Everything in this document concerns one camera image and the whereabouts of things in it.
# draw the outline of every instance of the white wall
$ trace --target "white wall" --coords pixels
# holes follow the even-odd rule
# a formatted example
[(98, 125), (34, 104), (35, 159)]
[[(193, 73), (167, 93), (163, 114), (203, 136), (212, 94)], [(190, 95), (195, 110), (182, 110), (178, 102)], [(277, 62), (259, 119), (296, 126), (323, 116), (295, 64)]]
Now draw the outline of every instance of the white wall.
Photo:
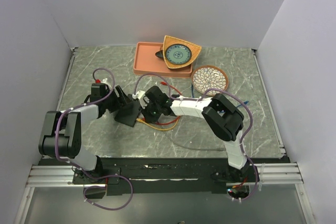
[(74, 46), (135, 45), (171, 35), (258, 48), (283, 0), (45, 0)]
[(258, 62), (318, 223), (336, 222), (336, 0), (285, 0)]
[(12, 223), (70, 49), (42, 0), (0, 0), (0, 223)]

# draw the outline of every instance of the white bowl with brown pattern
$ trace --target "white bowl with brown pattern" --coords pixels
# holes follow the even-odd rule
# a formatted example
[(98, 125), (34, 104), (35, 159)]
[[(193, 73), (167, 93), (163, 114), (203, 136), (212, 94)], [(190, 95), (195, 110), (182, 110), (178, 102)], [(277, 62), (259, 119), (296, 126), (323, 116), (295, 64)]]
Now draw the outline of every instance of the white bowl with brown pattern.
[[(191, 80), (194, 88), (202, 94), (211, 88), (226, 90), (229, 85), (229, 79), (226, 73), (222, 69), (211, 65), (205, 65), (195, 69)], [(207, 95), (213, 97), (217, 93), (220, 92), (212, 90), (209, 91)]]

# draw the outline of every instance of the orange tray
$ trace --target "orange tray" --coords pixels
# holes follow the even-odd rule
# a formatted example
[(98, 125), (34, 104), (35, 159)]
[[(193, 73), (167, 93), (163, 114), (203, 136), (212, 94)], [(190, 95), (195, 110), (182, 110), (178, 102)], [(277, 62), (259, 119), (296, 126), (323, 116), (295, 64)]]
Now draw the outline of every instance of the orange tray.
[(135, 74), (153, 72), (165, 77), (190, 78), (193, 72), (192, 64), (185, 68), (169, 69), (164, 60), (155, 55), (161, 46), (162, 43), (138, 42), (133, 72)]

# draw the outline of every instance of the yellow cable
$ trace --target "yellow cable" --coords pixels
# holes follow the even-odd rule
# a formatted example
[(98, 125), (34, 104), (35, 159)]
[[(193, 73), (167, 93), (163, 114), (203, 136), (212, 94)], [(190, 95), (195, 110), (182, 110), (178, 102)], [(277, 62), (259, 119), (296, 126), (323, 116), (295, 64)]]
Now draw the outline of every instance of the yellow cable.
[(150, 128), (158, 130), (158, 131), (170, 131), (170, 130), (174, 129), (176, 127), (177, 123), (179, 122), (179, 119), (177, 119), (176, 122), (174, 123), (174, 125), (171, 126), (170, 128), (161, 129), (161, 128), (154, 127), (153, 125), (150, 125), (149, 123), (146, 123), (145, 121), (141, 120), (140, 118), (137, 118), (136, 120), (140, 123), (143, 123), (143, 124), (149, 126)]

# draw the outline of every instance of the marble surface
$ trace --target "marble surface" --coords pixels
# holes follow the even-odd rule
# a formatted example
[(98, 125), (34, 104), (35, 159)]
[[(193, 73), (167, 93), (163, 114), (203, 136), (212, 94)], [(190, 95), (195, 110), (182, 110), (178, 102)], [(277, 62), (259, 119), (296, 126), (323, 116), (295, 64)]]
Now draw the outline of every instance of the marble surface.
[[(133, 73), (134, 54), (135, 47), (130, 46), (77, 48), (60, 108), (67, 109), (83, 102), (90, 93), (92, 72), (98, 67), (112, 70), (116, 84), (120, 85), (125, 93), (132, 93), (139, 77)], [(223, 69), (229, 78), (227, 91), (243, 101), (250, 101), (248, 106), (252, 111), (254, 124), (245, 137), (247, 154), (259, 158), (281, 157), (253, 52), (250, 49), (203, 48), (194, 65), (215, 65)], [(97, 78), (105, 77), (108, 77), (108, 74), (103, 71), (97, 72)], [(160, 81), (157, 77), (144, 77), (138, 90), (147, 90), (158, 83), (158, 86), (167, 92), (167, 87), (160, 85)], [(191, 96), (190, 79), (168, 78), (168, 82), (185, 96)], [(248, 114), (243, 108), (241, 111), (245, 116), (246, 129), (249, 124)], [(161, 122), (166, 120), (171, 118), (160, 118)], [(113, 119), (113, 114), (108, 112), (82, 129), (82, 143), (89, 151), (101, 157), (227, 157), (225, 151), (193, 151), (178, 147), (165, 134), (176, 142), (193, 148), (224, 147), (223, 141), (218, 139), (200, 118), (183, 116), (174, 130), (163, 133), (141, 123), (136, 123), (134, 128), (120, 124)]]

